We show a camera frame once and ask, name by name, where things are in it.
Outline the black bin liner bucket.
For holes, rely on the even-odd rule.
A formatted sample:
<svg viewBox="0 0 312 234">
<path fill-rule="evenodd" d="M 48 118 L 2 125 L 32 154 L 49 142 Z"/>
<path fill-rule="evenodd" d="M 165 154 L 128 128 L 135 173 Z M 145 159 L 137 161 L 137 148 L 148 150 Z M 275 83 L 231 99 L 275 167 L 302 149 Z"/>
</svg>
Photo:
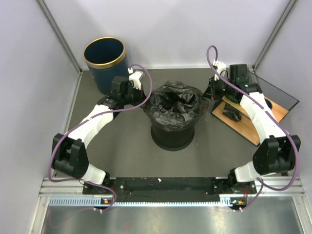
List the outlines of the black bin liner bucket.
<svg viewBox="0 0 312 234">
<path fill-rule="evenodd" d="M 154 143 L 161 149 L 179 151 L 191 144 L 195 136 L 195 127 L 191 125 L 178 131 L 166 131 L 152 124 L 151 136 Z"/>
</svg>

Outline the dark blue gold-rimmed trash bin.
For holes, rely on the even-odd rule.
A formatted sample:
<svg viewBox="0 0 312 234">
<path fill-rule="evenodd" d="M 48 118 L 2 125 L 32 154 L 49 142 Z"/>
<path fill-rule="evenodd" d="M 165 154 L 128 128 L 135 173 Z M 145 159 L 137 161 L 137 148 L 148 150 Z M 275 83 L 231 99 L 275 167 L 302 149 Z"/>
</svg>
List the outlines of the dark blue gold-rimmed trash bin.
<svg viewBox="0 0 312 234">
<path fill-rule="evenodd" d="M 126 47 L 120 39 L 103 37 L 92 41 L 85 47 L 83 58 L 102 94 L 108 93 L 114 77 L 128 76 Z"/>
</svg>

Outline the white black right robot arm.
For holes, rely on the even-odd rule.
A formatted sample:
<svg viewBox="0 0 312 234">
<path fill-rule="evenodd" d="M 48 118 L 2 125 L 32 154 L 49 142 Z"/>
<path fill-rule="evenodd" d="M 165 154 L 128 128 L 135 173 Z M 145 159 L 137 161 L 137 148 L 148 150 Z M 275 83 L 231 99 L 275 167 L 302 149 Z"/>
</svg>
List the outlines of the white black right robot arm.
<svg viewBox="0 0 312 234">
<path fill-rule="evenodd" d="M 245 64 L 230 66 L 229 79 L 221 73 L 226 70 L 223 62 L 214 60 L 210 67 L 214 76 L 205 91 L 213 100 L 232 97 L 246 112 L 259 137 L 259 148 L 247 164 L 234 168 L 229 173 L 228 188 L 233 193 L 239 193 L 246 183 L 263 176 L 294 171 L 285 187 L 288 189 L 298 172 L 300 138 L 290 135 L 273 115 L 266 103 L 265 96 L 258 83 L 252 83 L 248 77 Z"/>
</svg>

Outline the black trash bag roll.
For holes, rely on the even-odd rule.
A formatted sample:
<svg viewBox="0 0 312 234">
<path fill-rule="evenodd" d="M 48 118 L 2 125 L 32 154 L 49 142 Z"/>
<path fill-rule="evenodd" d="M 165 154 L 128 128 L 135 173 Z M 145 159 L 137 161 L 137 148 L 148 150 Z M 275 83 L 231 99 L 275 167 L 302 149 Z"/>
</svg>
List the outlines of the black trash bag roll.
<svg viewBox="0 0 312 234">
<path fill-rule="evenodd" d="M 236 108 L 234 108 L 228 103 L 225 103 L 222 113 L 223 115 L 225 115 L 227 118 L 229 118 L 232 121 L 235 121 L 235 122 L 241 121 L 241 113 Z"/>
</svg>

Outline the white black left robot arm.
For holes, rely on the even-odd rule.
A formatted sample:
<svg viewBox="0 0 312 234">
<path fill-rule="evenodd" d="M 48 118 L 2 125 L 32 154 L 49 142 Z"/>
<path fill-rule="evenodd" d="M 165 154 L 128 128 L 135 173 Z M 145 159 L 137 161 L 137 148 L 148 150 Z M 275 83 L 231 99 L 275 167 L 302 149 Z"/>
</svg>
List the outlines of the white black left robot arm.
<svg viewBox="0 0 312 234">
<path fill-rule="evenodd" d="M 126 77 L 115 77 L 109 92 L 100 99 L 81 123 L 65 134 L 53 138 L 51 168 L 74 179 L 91 182 L 99 193 L 109 191 L 109 173 L 90 164 L 87 147 L 100 130 L 126 111 L 126 105 L 140 105 L 146 98 L 141 79 L 136 71 Z"/>
</svg>

